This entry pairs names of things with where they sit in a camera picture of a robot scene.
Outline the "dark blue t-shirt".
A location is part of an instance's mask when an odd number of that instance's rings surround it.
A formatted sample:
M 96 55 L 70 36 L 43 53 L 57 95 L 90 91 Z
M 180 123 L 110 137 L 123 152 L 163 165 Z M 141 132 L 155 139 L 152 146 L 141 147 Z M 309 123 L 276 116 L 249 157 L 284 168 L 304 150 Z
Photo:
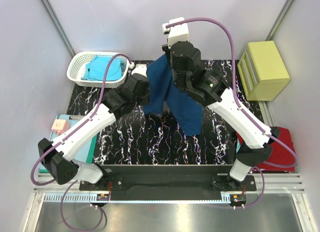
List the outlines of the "dark blue t-shirt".
M 197 136 L 202 130 L 203 108 L 185 92 L 175 87 L 172 69 L 165 54 L 147 66 L 150 83 L 150 104 L 143 107 L 146 114 L 162 114 L 167 104 L 186 136 Z

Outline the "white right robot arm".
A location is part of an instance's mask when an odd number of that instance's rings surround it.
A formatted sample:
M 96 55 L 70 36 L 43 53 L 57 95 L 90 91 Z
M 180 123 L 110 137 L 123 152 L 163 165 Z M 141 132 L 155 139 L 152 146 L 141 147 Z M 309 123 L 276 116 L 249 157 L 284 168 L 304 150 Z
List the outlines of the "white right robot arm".
M 258 120 L 233 94 L 230 84 L 217 72 L 203 68 L 201 52 L 188 41 L 163 45 L 173 84 L 197 103 L 222 117 L 243 139 L 227 177 L 228 187 L 239 190 L 251 168 L 267 161 L 279 129 Z

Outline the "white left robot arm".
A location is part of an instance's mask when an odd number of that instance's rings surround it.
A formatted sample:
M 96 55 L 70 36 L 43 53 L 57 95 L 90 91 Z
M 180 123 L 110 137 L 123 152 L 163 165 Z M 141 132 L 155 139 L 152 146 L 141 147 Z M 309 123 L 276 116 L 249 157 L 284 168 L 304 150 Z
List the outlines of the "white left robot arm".
M 147 75 L 133 73 L 126 82 L 102 95 L 97 105 L 76 125 L 53 141 L 43 138 L 38 142 L 39 159 L 53 181 L 64 185 L 71 180 L 89 182 L 103 190 L 108 178 L 94 163 L 75 159 L 79 150 L 102 129 L 112 125 L 136 106 L 150 102 L 150 83 Z

